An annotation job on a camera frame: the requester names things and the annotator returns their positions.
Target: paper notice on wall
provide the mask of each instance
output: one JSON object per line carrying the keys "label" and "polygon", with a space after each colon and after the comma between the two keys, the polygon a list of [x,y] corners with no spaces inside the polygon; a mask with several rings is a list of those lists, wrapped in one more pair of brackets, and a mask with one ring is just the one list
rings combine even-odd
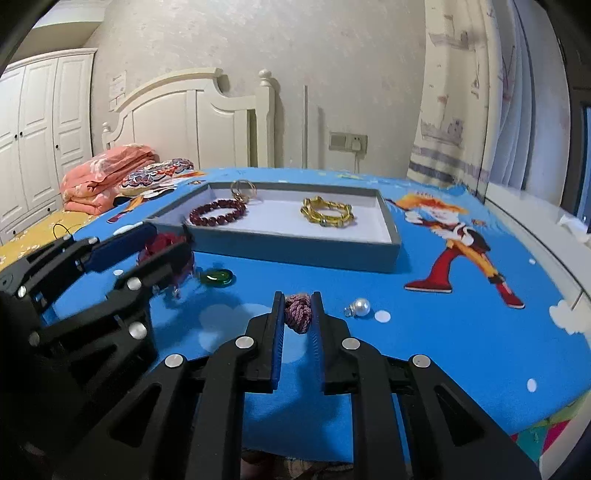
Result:
{"label": "paper notice on wall", "polygon": [[118,96],[125,94],[126,72],[120,73],[111,78],[109,82],[109,100],[115,100]]}

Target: bedpost finial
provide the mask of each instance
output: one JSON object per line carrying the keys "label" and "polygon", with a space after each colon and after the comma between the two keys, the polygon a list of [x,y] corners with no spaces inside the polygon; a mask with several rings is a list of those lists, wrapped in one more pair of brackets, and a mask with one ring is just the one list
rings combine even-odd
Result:
{"label": "bedpost finial", "polygon": [[261,87],[271,87],[271,82],[269,81],[271,77],[271,71],[267,69],[263,69],[259,72],[259,77],[261,79]]}

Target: orange blanket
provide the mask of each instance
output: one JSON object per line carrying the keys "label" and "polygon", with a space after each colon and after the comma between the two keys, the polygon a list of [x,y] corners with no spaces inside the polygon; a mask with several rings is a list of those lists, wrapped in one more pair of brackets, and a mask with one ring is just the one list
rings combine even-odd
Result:
{"label": "orange blanket", "polygon": [[100,215],[113,208],[125,176],[156,160],[146,145],[125,145],[93,157],[64,176],[60,185],[64,210]]}

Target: pearl pendant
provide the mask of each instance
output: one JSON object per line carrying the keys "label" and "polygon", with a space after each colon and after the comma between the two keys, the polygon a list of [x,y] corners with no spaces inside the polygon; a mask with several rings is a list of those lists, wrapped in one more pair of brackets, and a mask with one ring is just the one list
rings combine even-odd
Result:
{"label": "pearl pendant", "polygon": [[357,299],[345,308],[346,317],[365,317],[371,310],[368,299]]}

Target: purple knotted rope ball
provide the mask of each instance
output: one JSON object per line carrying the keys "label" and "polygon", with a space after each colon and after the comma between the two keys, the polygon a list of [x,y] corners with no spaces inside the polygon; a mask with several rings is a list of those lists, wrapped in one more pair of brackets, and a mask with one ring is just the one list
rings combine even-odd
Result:
{"label": "purple knotted rope ball", "polygon": [[298,293],[285,299],[285,324],[295,333],[304,334],[312,322],[310,296]]}

